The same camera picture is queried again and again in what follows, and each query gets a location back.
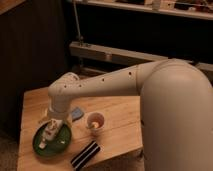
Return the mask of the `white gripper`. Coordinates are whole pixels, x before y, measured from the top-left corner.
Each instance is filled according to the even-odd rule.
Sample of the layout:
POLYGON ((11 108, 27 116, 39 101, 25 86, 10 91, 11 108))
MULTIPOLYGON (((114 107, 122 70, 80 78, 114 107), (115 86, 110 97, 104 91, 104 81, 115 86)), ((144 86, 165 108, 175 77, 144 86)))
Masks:
MULTIPOLYGON (((62 125, 63 125, 62 120, 52 119, 47 124, 47 127, 45 128, 46 139, 48 141, 52 141, 56 137, 56 135, 59 132, 59 130, 61 129, 62 125)), ((39 144, 39 148, 44 149, 46 146, 47 146, 46 140, 42 139, 39 144)))

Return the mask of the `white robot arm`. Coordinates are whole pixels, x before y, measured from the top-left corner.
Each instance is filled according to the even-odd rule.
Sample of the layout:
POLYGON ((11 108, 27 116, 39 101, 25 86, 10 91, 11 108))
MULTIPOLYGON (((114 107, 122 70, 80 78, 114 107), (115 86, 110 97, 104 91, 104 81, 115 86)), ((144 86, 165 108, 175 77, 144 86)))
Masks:
POLYGON ((145 171, 213 171, 213 86, 183 60, 144 63, 48 88, 46 117, 64 120, 81 97, 139 96, 145 171))

